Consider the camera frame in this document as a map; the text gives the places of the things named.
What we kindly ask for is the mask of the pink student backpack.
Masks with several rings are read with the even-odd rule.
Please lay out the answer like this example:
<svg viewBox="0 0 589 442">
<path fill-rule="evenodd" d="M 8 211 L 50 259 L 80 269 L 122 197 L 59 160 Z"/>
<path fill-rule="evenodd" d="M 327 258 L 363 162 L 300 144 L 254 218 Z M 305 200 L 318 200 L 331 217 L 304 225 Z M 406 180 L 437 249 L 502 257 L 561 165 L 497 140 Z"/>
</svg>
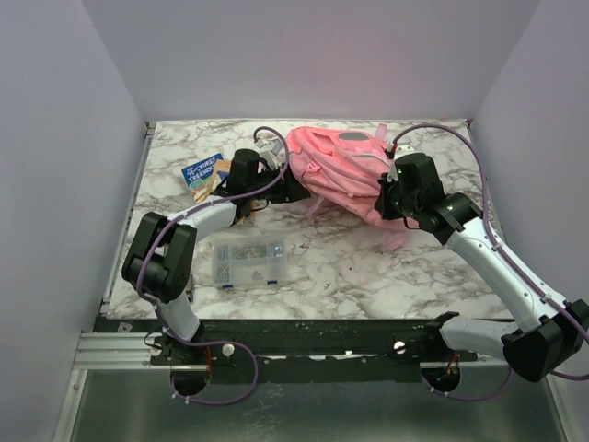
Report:
<svg viewBox="0 0 589 442">
<path fill-rule="evenodd" d="M 378 180 L 388 174 L 387 127 L 380 124 L 376 135 L 352 130 L 311 126 L 294 128 L 287 135 L 289 169 L 296 180 L 317 196 L 307 211 L 307 220 L 324 203 L 336 204 L 371 226 L 384 230 L 386 250 L 398 249 L 408 230 L 400 220 L 384 220 L 375 210 L 380 193 Z"/>
</svg>

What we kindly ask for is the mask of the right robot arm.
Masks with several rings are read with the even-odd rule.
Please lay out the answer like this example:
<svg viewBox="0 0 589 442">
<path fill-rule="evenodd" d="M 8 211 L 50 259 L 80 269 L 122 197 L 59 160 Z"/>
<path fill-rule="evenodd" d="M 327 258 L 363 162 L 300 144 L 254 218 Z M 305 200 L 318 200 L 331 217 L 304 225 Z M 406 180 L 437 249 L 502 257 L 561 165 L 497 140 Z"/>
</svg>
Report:
<svg viewBox="0 0 589 442">
<path fill-rule="evenodd" d="M 460 256 L 507 307 L 513 321 L 474 320 L 445 313 L 428 326 L 424 352 L 442 361 L 455 351 L 501 358 L 521 378 L 538 382 L 575 355 L 588 331 L 588 305 L 544 284 L 489 227 L 464 193 L 447 194 L 431 157 L 395 160 L 379 179 L 375 204 L 385 219 L 414 220 Z"/>
</svg>

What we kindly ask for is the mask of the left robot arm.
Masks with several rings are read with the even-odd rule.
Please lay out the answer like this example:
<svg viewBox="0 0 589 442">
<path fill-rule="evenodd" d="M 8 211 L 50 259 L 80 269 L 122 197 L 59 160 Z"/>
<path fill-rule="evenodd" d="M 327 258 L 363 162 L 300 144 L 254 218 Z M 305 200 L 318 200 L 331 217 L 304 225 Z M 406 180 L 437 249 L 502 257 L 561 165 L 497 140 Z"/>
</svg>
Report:
<svg viewBox="0 0 589 442">
<path fill-rule="evenodd" d="M 174 337 L 173 354 L 185 364 L 203 355 L 201 322 L 186 294 L 195 246 L 213 233 L 250 215 L 251 203 L 289 204 L 310 192 L 288 165 L 272 166 L 251 149 L 238 149 L 228 175 L 204 202 L 176 215 L 143 216 L 121 268 L 121 277 L 152 305 L 165 332 Z"/>
</svg>

